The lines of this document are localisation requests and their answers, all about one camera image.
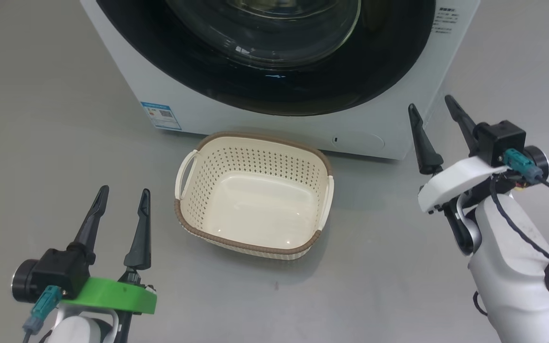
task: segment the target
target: green mount ring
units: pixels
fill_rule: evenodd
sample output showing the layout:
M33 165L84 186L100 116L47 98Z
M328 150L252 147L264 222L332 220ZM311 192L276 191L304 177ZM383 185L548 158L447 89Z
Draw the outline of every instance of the green mount ring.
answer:
M104 278L89 278L77 298L64 304L154 314L158 297L143 287Z

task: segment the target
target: plastic basket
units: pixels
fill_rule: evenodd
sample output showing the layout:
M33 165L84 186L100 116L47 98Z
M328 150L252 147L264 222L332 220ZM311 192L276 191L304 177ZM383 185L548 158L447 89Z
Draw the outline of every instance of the plastic basket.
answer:
M201 141L179 167L175 213L189 233L210 243L291 260L319 238L333 193L331 165L319 150L221 132Z

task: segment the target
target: blue label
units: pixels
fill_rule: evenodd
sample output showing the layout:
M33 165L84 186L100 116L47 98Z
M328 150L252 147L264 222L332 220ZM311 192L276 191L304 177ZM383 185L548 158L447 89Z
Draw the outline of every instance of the blue label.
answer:
M168 130L181 130L181 125L173 114L170 107L166 105L153 104L152 102L141 102L143 109L150 117L152 124L157 128Z

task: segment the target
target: basket bottom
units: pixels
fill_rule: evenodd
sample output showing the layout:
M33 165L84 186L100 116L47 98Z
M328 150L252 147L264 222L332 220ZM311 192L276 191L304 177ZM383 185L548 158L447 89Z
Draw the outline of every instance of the basket bottom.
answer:
M292 249L313 236L317 210L316 195L303 184L232 171L213 187L203 230L236 242Z

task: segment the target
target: teal connector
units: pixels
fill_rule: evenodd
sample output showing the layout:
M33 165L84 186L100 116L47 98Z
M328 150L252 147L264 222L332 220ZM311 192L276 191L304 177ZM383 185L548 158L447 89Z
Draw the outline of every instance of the teal connector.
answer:
M39 333L46 317L56 308L61 299L63 299L63 294L59 287L52 285L46 287L31 309L31 316L22 325L24 332L27 334Z
M536 166L533 161L529 160L527 156L521 154L516 149L505 150L503 153L503 163L512 168L512 170L519 172L531 184L538 183L539 181L536 178L543 175L543 170L540 167Z

